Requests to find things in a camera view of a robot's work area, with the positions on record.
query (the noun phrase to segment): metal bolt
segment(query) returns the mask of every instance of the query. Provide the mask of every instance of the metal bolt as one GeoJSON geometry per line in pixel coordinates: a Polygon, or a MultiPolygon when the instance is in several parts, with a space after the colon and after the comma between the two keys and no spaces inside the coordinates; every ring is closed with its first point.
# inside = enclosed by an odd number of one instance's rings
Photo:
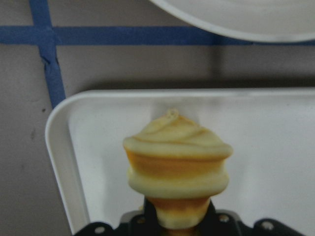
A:
{"type": "Polygon", "coordinates": [[[230,218],[227,215],[219,215],[219,220],[222,223],[226,223],[230,220],[230,218]]]}
{"type": "Polygon", "coordinates": [[[274,229],[274,225],[269,222],[269,221],[264,221],[261,223],[261,226],[265,229],[265,230],[273,230],[274,229]]]}
{"type": "Polygon", "coordinates": [[[145,223],[146,222],[146,219],[142,216],[142,217],[140,217],[138,220],[137,220],[137,223],[138,224],[143,224],[143,223],[145,223]]]}
{"type": "Polygon", "coordinates": [[[104,233],[105,231],[106,231],[106,229],[103,226],[99,226],[99,227],[95,228],[94,233],[96,235],[100,235],[100,234],[104,233]]]}

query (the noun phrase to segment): blue painter's tape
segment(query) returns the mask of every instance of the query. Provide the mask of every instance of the blue painter's tape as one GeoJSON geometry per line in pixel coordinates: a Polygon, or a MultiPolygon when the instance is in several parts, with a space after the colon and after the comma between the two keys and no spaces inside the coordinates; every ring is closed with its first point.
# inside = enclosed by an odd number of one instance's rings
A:
{"type": "Polygon", "coordinates": [[[58,38],[50,27],[2,26],[0,27],[0,43],[39,45],[58,38]]]}
{"type": "Polygon", "coordinates": [[[250,45],[196,27],[55,27],[58,45],[250,45]]]}
{"type": "Polygon", "coordinates": [[[54,108],[65,99],[63,80],[57,62],[56,43],[58,38],[52,30],[47,0],[30,0],[29,2],[34,22],[33,32],[30,32],[32,34],[30,35],[31,42],[36,40],[36,45],[39,47],[50,101],[54,108]]]}
{"type": "Polygon", "coordinates": [[[299,43],[257,43],[220,36],[195,27],[0,27],[0,43],[45,45],[303,45],[299,43]]]}
{"type": "Polygon", "coordinates": [[[47,0],[30,0],[29,3],[34,25],[51,27],[47,0]]]}

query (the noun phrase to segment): soft serve ice cream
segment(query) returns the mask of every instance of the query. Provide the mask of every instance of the soft serve ice cream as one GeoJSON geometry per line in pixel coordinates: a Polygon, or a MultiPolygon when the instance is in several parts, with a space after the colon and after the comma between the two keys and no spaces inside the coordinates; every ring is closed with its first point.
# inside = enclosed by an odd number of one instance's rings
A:
{"type": "Polygon", "coordinates": [[[124,148],[129,185],[155,206],[167,229],[197,225],[210,196],[228,184],[224,160],[232,154],[231,146],[175,109],[126,138],[124,148]]]}

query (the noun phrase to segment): black clamp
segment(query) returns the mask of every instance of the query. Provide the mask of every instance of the black clamp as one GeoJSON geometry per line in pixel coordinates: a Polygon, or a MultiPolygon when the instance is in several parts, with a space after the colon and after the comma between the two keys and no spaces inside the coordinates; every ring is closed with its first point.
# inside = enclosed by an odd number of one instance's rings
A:
{"type": "MultiPolygon", "coordinates": [[[[74,236],[163,236],[164,229],[158,224],[154,206],[145,200],[144,211],[121,223],[113,229],[109,224],[94,222],[88,224],[74,236]]],[[[250,228],[243,224],[236,214],[216,211],[212,203],[200,224],[196,236],[304,236],[273,219],[261,219],[250,228]]]]}

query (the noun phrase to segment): white plastic tray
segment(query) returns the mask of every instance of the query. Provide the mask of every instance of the white plastic tray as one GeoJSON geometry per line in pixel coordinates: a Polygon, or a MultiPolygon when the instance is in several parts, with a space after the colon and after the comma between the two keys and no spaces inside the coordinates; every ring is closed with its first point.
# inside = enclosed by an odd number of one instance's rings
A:
{"type": "Polygon", "coordinates": [[[216,208],[249,226],[271,217],[315,232],[314,89],[170,89],[88,91],[53,110],[46,144],[73,234],[93,221],[116,227],[142,205],[127,184],[122,140],[170,107],[234,147],[216,208]]]}

